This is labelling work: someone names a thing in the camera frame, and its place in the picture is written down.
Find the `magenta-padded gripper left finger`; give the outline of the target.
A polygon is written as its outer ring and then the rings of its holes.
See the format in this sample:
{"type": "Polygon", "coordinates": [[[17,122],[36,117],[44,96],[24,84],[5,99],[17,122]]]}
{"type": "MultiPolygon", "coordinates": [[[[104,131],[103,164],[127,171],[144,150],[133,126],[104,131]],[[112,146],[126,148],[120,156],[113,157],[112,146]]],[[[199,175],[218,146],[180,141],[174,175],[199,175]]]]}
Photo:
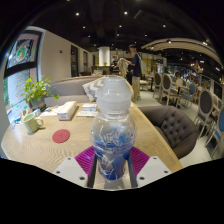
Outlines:
{"type": "Polygon", "coordinates": [[[67,157],[55,169],[54,174],[82,187],[93,187],[96,172],[96,157],[92,147],[75,157],[67,157]]]}

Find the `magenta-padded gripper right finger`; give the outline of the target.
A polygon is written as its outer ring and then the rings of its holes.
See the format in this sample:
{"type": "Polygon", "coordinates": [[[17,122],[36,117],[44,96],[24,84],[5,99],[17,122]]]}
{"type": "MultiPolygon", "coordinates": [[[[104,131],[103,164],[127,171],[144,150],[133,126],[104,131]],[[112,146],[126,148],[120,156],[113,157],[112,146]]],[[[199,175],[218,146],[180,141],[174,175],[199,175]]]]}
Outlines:
{"type": "Polygon", "coordinates": [[[133,188],[143,187],[171,174],[159,157],[148,156],[136,147],[129,153],[128,167],[133,188]]]}

